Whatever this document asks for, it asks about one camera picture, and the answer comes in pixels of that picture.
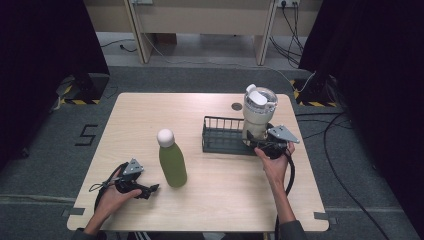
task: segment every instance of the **black curtain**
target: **black curtain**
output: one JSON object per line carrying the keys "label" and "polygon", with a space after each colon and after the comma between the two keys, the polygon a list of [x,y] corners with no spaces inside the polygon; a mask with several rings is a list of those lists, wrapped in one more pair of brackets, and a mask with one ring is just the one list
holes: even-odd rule
{"label": "black curtain", "polygon": [[109,70],[82,0],[2,1],[0,25],[3,167],[29,143],[64,78]]}
{"label": "black curtain", "polygon": [[324,0],[300,68],[337,78],[381,174],[424,239],[424,1]]}

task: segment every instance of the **black wire basket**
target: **black wire basket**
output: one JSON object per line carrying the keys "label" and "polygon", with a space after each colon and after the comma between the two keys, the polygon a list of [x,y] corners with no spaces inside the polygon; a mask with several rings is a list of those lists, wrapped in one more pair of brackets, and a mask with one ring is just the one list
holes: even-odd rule
{"label": "black wire basket", "polygon": [[243,142],[244,119],[205,116],[202,131],[203,152],[256,155]]}

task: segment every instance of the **gray carpet floor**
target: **gray carpet floor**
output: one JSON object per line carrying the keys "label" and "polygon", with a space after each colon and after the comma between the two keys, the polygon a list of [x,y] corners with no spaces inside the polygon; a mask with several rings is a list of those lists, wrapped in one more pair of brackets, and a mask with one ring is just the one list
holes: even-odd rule
{"label": "gray carpet floor", "polygon": [[[325,156],[323,133],[341,107],[298,106],[290,84],[272,70],[110,67],[111,77],[98,105],[62,104],[38,130],[25,159],[10,161],[0,175],[0,239],[70,239],[62,214],[73,206],[117,96],[122,92],[243,93],[255,83],[290,96],[304,137],[330,229],[309,239],[384,239],[377,227],[341,187]],[[289,79],[309,73],[285,71]],[[340,180],[368,210],[390,239],[419,239],[386,181],[374,169],[348,114],[327,134],[327,149]],[[96,135],[91,146],[80,133]],[[116,235],[110,233],[111,239]]]}

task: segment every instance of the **power strip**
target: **power strip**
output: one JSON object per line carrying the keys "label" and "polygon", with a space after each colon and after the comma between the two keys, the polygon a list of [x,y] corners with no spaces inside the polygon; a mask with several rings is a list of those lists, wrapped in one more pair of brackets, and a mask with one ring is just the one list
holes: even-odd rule
{"label": "power strip", "polygon": [[300,4],[300,0],[278,0],[277,7],[281,7],[281,3],[283,1],[286,2],[286,8],[294,8],[296,3],[297,3],[297,6],[299,7],[299,4]]}

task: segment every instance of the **green bottle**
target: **green bottle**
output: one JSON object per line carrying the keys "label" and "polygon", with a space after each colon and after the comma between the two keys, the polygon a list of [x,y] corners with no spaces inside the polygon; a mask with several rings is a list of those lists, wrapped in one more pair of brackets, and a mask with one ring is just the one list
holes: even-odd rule
{"label": "green bottle", "polygon": [[181,187],[187,182],[187,172],[184,156],[175,143],[174,133],[169,129],[162,129],[157,135],[159,143],[159,160],[166,181],[171,187]]}

